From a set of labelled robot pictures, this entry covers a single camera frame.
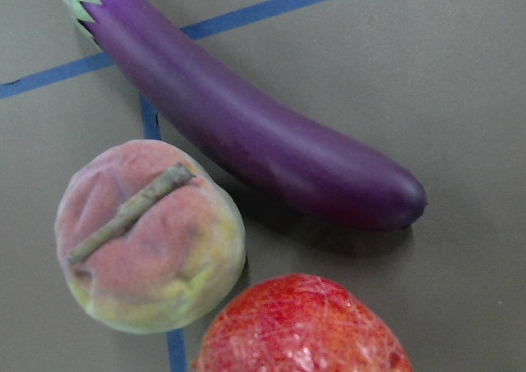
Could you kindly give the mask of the red pomegranate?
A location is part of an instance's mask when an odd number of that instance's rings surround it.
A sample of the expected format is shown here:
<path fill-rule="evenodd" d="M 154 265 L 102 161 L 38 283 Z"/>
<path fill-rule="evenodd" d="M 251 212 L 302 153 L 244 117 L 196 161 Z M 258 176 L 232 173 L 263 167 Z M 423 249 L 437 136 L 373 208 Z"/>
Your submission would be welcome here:
<path fill-rule="evenodd" d="M 236 296 L 208 328 L 196 371 L 410 371 L 398 338 L 344 287 L 295 273 Z"/>

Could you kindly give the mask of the purple eggplant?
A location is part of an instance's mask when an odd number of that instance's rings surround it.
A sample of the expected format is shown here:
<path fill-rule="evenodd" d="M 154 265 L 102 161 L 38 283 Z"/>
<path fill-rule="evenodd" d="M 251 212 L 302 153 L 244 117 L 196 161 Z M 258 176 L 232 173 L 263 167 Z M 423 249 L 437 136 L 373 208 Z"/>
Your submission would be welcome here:
<path fill-rule="evenodd" d="M 409 227 L 421 183 L 384 154 L 287 108 L 230 71 L 147 0 L 62 0 L 77 28 L 225 171 L 316 218 Z"/>

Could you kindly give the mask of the pink green peach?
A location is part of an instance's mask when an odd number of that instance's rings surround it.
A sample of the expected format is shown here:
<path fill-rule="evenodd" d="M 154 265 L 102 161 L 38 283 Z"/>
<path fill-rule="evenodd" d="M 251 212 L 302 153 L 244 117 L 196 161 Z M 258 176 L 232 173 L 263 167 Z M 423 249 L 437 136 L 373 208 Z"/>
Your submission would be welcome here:
<path fill-rule="evenodd" d="M 175 163 L 192 172 L 189 183 L 88 258 L 68 263 L 70 250 Z M 245 228 L 232 198 L 190 155 L 158 140 L 112 147 L 75 173 L 54 232 L 73 297 L 90 317 L 127 333 L 162 333 L 196 321 L 230 293 L 246 261 Z"/>

